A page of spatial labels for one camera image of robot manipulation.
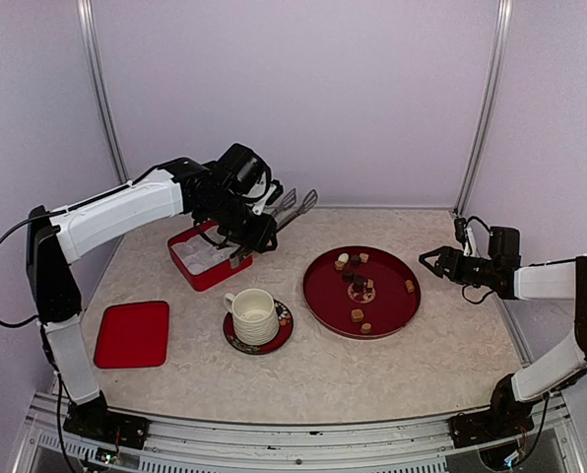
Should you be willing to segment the metal serving tongs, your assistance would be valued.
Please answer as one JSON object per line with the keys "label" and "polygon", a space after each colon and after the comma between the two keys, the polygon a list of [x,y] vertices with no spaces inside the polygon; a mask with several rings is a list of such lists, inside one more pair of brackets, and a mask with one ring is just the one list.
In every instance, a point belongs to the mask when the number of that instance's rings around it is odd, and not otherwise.
{"label": "metal serving tongs", "polygon": [[[281,199],[278,206],[271,212],[271,216],[277,223],[277,231],[281,231],[293,220],[310,211],[318,202],[319,195],[316,189],[311,189],[302,199],[299,205],[296,205],[296,189],[289,190]],[[234,261],[229,259],[230,268],[238,268],[243,261]]]}

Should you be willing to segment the round dark red tray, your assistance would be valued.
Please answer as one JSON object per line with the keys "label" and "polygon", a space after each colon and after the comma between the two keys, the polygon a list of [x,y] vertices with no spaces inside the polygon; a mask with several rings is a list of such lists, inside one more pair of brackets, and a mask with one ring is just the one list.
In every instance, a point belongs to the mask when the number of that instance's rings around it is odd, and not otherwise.
{"label": "round dark red tray", "polygon": [[[350,260],[343,271],[337,271],[334,264],[341,253],[348,253]],[[369,255],[368,261],[352,264],[351,257],[361,253]],[[353,271],[354,278],[367,279],[363,292],[354,291],[354,279],[342,279],[346,271]],[[406,291],[407,280],[415,285],[411,294]],[[362,245],[337,247],[317,256],[304,272],[302,294],[312,315],[325,328],[361,340],[385,338],[403,329],[416,316],[422,300],[420,283],[405,262],[382,249]],[[356,308],[364,314],[359,323],[350,319]],[[360,331],[364,323],[371,324],[368,334]]]}

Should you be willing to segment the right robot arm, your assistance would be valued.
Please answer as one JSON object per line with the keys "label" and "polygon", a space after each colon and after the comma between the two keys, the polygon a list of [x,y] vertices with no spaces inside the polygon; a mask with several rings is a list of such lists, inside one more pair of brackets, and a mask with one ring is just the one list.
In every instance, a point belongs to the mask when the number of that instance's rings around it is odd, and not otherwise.
{"label": "right robot arm", "polygon": [[433,275],[464,289],[485,288],[502,301],[573,311],[571,328],[562,340],[533,363],[502,378],[487,409],[450,419],[455,442],[471,444],[533,429],[534,406],[587,373],[587,255],[525,266],[519,231],[492,226],[488,254],[481,257],[473,251],[468,220],[459,218],[454,226],[460,247],[444,245],[419,257]]}

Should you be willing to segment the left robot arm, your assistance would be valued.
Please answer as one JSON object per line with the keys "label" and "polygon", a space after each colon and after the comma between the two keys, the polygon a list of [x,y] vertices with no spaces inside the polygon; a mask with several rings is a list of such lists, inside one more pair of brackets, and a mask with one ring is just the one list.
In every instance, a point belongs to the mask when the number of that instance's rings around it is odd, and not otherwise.
{"label": "left robot arm", "polygon": [[283,193],[271,168],[252,149],[232,144],[216,161],[177,158],[102,194],[52,211],[38,206],[13,226],[27,231],[26,271],[47,358],[70,396],[70,416],[98,439],[116,418],[107,409],[81,330],[83,303],[72,263],[149,223],[178,215],[212,221],[225,242],[250,252],[277,246],[277,223],[266,205]]}

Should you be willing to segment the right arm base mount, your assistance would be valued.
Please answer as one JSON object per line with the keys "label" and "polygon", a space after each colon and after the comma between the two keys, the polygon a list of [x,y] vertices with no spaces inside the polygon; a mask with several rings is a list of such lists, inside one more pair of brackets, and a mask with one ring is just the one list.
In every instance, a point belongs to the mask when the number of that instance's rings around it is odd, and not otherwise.
{"label": "right arm base mount", "polygon": [[495,418],[489,411],[461,413],[451,417],[447,423],[455,448],[515,437],[535,427],[531,416]]}

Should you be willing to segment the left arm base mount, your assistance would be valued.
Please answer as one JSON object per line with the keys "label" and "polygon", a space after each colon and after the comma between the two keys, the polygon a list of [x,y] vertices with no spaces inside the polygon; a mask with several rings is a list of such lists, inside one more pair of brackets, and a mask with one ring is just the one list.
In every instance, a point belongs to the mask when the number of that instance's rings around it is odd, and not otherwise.
{"label": "left arm base mount", "polygon": [[100,418],[86,419],[69,414],[64,421],[66,433],[113,444],[142,450],[150,427],[150,421],[144,417],[106,411]]}

